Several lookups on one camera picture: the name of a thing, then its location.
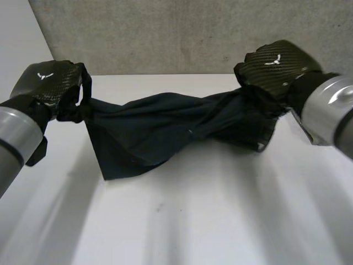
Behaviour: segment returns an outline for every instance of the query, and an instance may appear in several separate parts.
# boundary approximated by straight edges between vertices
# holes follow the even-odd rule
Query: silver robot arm
[[[30,116],[0,107],[0,197],[42,140],[43,132]]]
[[[336,76],[320,84],[305,100],[301,127],[315,145],[332,145],[353,159],[353,78]]]
[[[0,198],[24,165],[45,157],[50,120],[79,123],[89,115],[91,86],[82,63],[41,62],[23,72],[10,99],[0,104]]]

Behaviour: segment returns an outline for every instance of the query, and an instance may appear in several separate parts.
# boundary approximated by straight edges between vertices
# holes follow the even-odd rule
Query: white logo
[[[40,79],[44,79],[44,78],[47,78],[47,77],[50,77],[52,76],[54,73],[51,73],[50,75],[47,75],[47,76],[42,76],[40,73],[37,73],[37,76],[40,78]]]
[[[267,62],[267,63],[265,63],[265,65],[279,65],[280,64],[280,59],[281,59],[281,55],[278,54],[277,55],[277,60],[275,60],[273,62]]]

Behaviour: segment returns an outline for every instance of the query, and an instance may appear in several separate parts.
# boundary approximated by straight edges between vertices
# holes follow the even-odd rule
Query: black wrist cuff
[[[309,96],[322,83],[336,76],[339,76],[339,74],[323,74],[322,72],[309,72],[296,79],[290,86],[290,91],[287,99],[289,106],[292,107],[293,110],[297,113],[297,115],[301,118],[304,104],[309,98]]]

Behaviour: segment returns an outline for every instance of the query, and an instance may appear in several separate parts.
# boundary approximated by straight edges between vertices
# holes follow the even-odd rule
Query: black cloth
[[[104,179],[133,177],[196,140],[262,151],[277,117],[261,111],[254,97],[245,87],[205,98],[162,93],[125,105],[90,99],[91,116],[84,121]]]

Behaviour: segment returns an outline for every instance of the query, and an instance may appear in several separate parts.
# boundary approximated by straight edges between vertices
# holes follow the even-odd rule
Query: white tabletop
[[[237,87],[233,75],[97,76],[93,97],[124,104]],[[353,163],[311,146],[290,114],[261,154],[196,142],[142,176],[108,182],[83,123],[53,121],[46,136],[45,159],[0,200],[1,265],[353,260]]]

